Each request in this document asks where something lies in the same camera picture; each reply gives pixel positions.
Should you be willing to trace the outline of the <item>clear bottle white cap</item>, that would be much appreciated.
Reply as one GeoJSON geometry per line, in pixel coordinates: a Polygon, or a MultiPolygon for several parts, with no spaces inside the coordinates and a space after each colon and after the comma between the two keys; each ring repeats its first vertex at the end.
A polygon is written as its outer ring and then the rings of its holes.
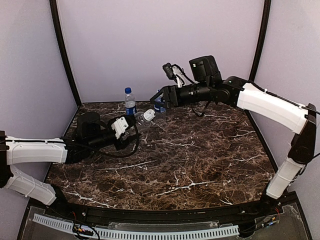
{"type": "Polygon", "coordinates": [[[137,112],[135,115],[126,115],[125,120],[128,127],[125,130],[124,136],[134,136],[141,134],[151,127],[151,122],[155,118],[156,112],[153,109],[148,109],[145,112],[137,112]]]}

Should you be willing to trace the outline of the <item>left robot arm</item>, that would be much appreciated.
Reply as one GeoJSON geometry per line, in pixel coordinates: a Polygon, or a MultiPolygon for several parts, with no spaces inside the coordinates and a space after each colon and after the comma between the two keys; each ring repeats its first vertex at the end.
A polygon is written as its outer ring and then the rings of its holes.
{"type": "Polygon", "coordinates": [[[0,187],[16,191],[26,198],[35,199],[46,206],[64,202],[61,190],[41,182],[19,170],[22,163],[63,163],[75,164],[91,153],[113,145],[117,150],[129,144],[125,133],[136,125],[133,115],[122,115],[101,120],[97,112],[80,115],[71,137],[53,139],[23,139],[0,133],[0,187]]]}

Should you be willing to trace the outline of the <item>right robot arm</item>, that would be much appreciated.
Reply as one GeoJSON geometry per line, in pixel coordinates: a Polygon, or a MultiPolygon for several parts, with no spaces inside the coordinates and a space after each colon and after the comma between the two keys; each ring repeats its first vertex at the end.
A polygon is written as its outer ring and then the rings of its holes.
{"type": "Polygon", "coordinates": [[[163,65],[174,85],[162,87],[150,102],[166,109],[198,102],[222,103],[255,112],[291,130],[294,137],[286,159],[268,183],[264,195],[279,199],[286,188],[316,157],[317,109],[303,105],[263,89],[253,81],[236,76],[223,80],[215,58],[202,56],[189,61],[194,80],[184,85],[185,72],[176,64],[163,65]]]}

